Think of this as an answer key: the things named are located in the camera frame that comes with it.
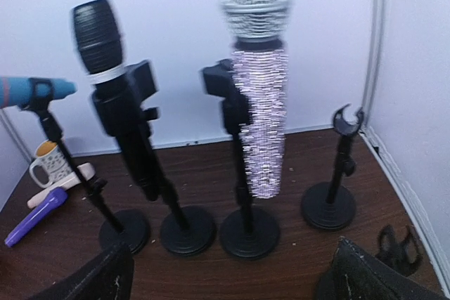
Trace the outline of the pale pink microphone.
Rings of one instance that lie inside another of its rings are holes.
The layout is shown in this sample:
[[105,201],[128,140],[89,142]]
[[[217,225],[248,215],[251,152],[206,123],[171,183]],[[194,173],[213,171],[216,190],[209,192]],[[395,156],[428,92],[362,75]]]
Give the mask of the pale pink microphone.
[[[86,180],[90,180],[95,175],[95,169],[94,166],[91,163],[83,163],[80,164],[77,167],[82,175],[85,177]],[[50,187],[43,189],[41,192],[37,193],[33,197],[31,197],[27,201],[27,206],[29,209],[35,208],[38,204],[44,201],[45,197],[55,188],[61,187],[64,190],[69,190],[73,188],[76,185],[80,184],[80,180],[78,179],[77,175],[72,172],[71,174],[67,175],[66,177],[60,179],[56,183],[52,184]]]

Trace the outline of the silver glitter microphone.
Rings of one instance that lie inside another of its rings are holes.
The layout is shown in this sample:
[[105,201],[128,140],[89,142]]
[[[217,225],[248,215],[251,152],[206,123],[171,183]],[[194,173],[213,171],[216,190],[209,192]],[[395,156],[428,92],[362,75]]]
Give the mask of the silver glitter microphone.
[[247,184],[253,197],[270,199],[281,189],[287,115],[288,54],[282,40],[291,0],[219,0],[236,38],[232,78],[248,102],[240,125]]

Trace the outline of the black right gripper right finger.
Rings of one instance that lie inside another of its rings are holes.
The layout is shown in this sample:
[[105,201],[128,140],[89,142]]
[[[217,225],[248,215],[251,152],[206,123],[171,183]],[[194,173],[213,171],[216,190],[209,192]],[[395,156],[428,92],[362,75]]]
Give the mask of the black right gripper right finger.
[[391,269],[347,238],[340,238],[315,299],[427,300],[445,297]]

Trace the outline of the blue microphone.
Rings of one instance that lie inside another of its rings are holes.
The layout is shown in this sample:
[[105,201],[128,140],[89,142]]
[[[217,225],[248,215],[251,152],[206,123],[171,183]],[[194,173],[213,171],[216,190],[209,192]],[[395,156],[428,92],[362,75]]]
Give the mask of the blue microphone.
[[1,108],[27,106],[33,98],[61,100],[76,91],[75,83],[66,79],[1,77]]

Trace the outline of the black stand for purple microphone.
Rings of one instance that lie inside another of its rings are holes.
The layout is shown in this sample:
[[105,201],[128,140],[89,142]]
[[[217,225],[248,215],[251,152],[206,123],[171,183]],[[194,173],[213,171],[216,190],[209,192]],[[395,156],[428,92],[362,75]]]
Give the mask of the black stand for purple microphone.
[[[410,226],[406,226],[406,236],[398,242],[394,228],[388,224],[379,232],[377,242],[378,253],[375,257],[391,269],[408,277],[420,268],[423,262],[423,254]],[[408,254],[411,245],[416,253],[414,260]]]

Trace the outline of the black stand for pink microphone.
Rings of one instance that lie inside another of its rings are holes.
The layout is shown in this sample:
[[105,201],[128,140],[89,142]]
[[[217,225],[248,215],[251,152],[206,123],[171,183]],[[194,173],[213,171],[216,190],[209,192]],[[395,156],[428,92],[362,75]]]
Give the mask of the black stand for pink microphone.
[[344,111],[349,105],[336,110],[332,122],[333,130],[339,135],[337,153],[331,181],[321,182],[308,188],[303,194],[300,211],[306,223],[320,230],[338,231],[347,227],[356,215],[356,201],[353,194],[343,186],[342,177],[351,176],[356,170],[352,158],[352,145],[364,122],[364,111],[359,108],[356,122],[349,123]]

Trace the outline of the black stand with blue microphone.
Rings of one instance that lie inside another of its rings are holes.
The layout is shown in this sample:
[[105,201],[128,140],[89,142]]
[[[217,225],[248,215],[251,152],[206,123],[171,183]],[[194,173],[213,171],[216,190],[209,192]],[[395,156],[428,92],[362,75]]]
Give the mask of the black stand with blue microphone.
[[111,243],[123,242],[128,245],[132,254],[139,253],[150,237],[150,225],[145,216],[136,209],[122,210],[116,213],[110,210],[101,194],[107,181],[102,178],[96,178],[91,183],[85,179],[77,168],[72,155],[63,142],[63,131],[49,111],[51,101],[50,98],[33,98],[29,105],[20,107],[23,110],[35,113],[39,117],[41,127],[47,138],[58,144],[64,158],[85,189],[90,202],[104,216],[105,222],[101,226],[98,235],[101,247],[105,249]]

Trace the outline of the black stand with glitter microphone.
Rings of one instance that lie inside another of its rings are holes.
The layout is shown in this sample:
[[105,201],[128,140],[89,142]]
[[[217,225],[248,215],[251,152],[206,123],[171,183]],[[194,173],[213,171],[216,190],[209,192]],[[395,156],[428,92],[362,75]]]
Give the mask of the black stand with glitter microphone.
[[229,59],[202,69],[205,91],[222,99],[223,126],[232,138],[233,163],[236,170],[235,198],[239,209],[229,214],[219,229],[223,250],[245,260],[268,256],[278,244],[280,227],[268,212],[253,207],[245,171],[241,126],[250,123],[248,100],[233,83],[233,66]]

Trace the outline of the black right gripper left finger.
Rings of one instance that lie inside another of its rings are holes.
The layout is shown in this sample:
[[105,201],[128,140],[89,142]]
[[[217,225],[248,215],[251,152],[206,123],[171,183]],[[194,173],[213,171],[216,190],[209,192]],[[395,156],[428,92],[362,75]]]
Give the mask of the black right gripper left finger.
[[129,299],[134,279],[134,259],[127,244],[118,242],[64,280],[31,296],[52,299]]

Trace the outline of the purple microphone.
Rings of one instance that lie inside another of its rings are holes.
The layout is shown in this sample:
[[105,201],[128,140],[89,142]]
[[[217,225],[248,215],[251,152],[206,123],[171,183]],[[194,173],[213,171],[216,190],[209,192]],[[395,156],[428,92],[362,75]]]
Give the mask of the purple microphone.
[[65,203],[68,194],[62,187],[54,188],[19,224],[8,234],[4,243],[7,247],[13,247],[21,241],[31,229],[50,213]]

